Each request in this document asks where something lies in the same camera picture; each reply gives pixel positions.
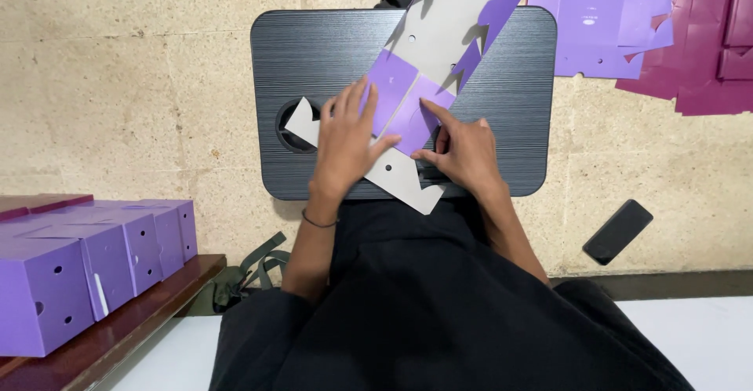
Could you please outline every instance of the left hand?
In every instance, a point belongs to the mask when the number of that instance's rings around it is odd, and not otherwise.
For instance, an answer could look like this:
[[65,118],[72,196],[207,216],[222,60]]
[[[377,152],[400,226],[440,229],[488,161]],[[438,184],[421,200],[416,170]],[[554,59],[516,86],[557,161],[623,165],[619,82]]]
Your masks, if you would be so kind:
[[371,145],[371,128],[379,98],[371,84],[361,115],[358,106],[366,89],[366,75],[330,98],[320,115],[316,168],[309,183],[310,194],[322,194],[338,203],[348,190],[371,169],[377,158],[400,142],[399,135],[383,136]]

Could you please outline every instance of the smartphone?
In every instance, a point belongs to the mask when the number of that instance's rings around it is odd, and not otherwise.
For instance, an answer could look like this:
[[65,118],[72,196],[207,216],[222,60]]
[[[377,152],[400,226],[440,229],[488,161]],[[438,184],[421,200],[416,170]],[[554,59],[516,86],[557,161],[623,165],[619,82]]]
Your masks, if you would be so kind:
[[637,201],[627,200],[583,245],[583,251],[606,266],[653,220],[654,216]]

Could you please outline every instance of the speckled floor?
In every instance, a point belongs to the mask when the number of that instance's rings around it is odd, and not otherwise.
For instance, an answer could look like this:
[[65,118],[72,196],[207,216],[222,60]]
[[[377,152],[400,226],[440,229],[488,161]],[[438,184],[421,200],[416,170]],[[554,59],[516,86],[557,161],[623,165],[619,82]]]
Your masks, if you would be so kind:
[[[0,0],[0,193],[193,198],[200,251],[231,263],[292,238],[302,204],[261,183],[250,25],[377,1]],[[555,80],[547,181],[516,200],[547,271],[753,267],[753,115],[613,87]],[[654,222],[601,268],[580,247],[628,198]]]

